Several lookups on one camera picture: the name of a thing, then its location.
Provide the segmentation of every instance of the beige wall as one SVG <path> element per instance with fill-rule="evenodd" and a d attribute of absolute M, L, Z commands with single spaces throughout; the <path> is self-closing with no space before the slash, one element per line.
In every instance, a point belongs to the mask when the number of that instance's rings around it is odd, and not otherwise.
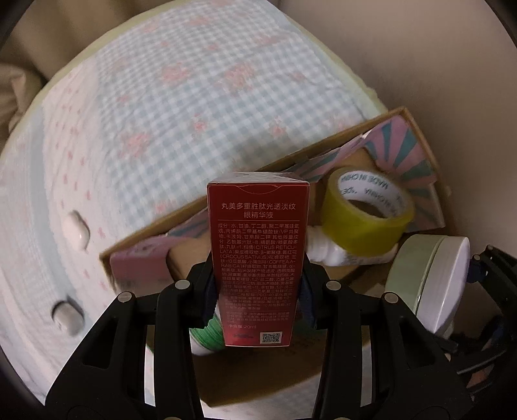
<path fill-rule="evenodd" d="M 409 107 L 473 251 L 517 256 L 517 49 L 483 0 L 282 0 L 389 108 Z"/>

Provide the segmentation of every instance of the white tube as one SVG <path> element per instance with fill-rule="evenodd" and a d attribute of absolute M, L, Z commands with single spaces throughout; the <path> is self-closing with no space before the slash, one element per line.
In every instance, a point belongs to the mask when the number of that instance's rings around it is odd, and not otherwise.
<path fill-rule="evenodd" d="M 322 230 L 321 226 L 307 226 L 305 252 L 311 262 L 329 267 L 341 265 L 370 265 L 391 261 L 397 254 L 398 244 L 386 254 L 376 257 L 358 257 L 334 243 Z"/>

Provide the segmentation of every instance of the bed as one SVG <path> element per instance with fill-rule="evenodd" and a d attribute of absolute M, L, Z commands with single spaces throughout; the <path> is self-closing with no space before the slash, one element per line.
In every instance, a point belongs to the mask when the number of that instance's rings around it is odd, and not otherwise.
<path fill-rule="evenodd" d="M 225 171 L 255 170 L 384 111 L 266 0 L 176 0 L 91 44 L 38 94 L 0 157 L 0 346 L 29 390 L 44 401 L 115 297 L 100 252 L 202 196 Z M 70 212 L 88 225 L 85 251 L 63 235 Z M 84 313 L 74 337 L 52 321 L 63 300 Z M 309 416 L 317 378 L 297 387 L 294 399 L 287 390 L 205 409 L 221 418 Z M 280 412 L 267 408 L 279 399 Z"/>

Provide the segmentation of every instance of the screw head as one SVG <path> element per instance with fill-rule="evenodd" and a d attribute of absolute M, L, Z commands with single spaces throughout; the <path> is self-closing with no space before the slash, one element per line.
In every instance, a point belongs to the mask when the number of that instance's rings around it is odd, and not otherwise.
<path fill-rule="evenodd" d="M 174 286 L 178 290 L 185 290 L 190 287 L 190 282 L 188 280 L 178 280 L 177 282 L 174 283 Z"/>
<path fill-rule="evenodd" d="M 384 300 L 388 303 L 397 303 L 399 301 L 399 297 L 391 292 L 388 292 L 384 295 Z"/>
<path fill-rule="evenodd" d="M 133 295 L 131 294 L 131 292 L 122 292 L 122 293 L 119 293 L 119 295 L 117 296 L 117 299 L 119 302 L 125 303 L 125 302 L 129 302 L 132 297 L 133 297 Z"/>
<path fill-rule="evenodd" d="M 326 286 L 327 286 L 328 290 L 336 291 L 341 288 L 341 283 L 339 283 L 338 281 L 335 281 L 335 280 L 330 280 L 327 282 Z"/>

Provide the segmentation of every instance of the yellow tape roll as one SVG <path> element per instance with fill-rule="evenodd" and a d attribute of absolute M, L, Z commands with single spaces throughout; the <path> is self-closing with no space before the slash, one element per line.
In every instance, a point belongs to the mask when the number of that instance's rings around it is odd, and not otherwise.
<path fill-rule="evenodd" d="M 362 208 L 362 203 L 374 207 L 379 217 L 360 210 L 357 206 Z M 325 234 L 359 257 L 388 252 L 414 215 L 405 190 L 380 173 L 353 167 L 331 174 L 321 212 Z"/>

